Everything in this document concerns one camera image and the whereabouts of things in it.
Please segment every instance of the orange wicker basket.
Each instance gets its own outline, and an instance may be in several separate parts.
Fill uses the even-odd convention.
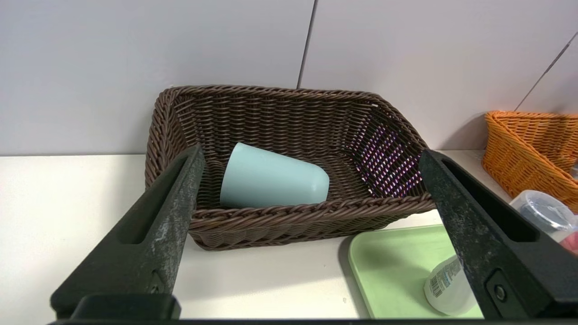
[[[578,182],[568,173],[578,158],[578,115],[493,111],[486,114],[484,169],[515,197],[548,193],[578,213]]]

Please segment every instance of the white wall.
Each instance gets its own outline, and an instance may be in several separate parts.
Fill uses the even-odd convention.
[[[576,0],[319,0],[301,86],[378,93],[431,148],[481,149],[483,113],[515,109],[577,30]]]
[[[171,84],[294,88],[313,0],[0,0],[0,155],[143,153]]]
[[[578,114],[578,37],[574,38],[518,111]]]

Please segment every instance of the plastic bottle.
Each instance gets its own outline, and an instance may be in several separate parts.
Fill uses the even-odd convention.
[[[576,159],[576,162],[574,163],[574,166],[572,167],[572,169],[570,169],[570,175],[571,175],[574,179],[578,179],[578,159]]]
[[[425,280],[424,293],[432,307],[450,316],[461,315],[477,303],[456,255],[433,269]]]
[[[512,208],[556,242],[578,230],[578,219],[564,203],[543,192],[522,191],[510,202]]]

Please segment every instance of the bottle label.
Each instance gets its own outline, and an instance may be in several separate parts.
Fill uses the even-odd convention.
[[[429,289],[434,297],[438,298],[446,290],[454,277],[462,270],[460,260],[455,260],[444,266],[439,272],[429,280]]]

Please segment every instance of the brown wicker basket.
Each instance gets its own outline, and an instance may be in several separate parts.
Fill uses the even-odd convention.
[[[222,208],[221,182],[237,142],[319,165],[330,178],[327,201]],[[189,233],[207,250],[353,235],[435,207],[418,171],[425,142],[376,94],[243,86],[167,89],[157,99],[150,127],[147,187],[179,152],[197,143],[206,167]]]

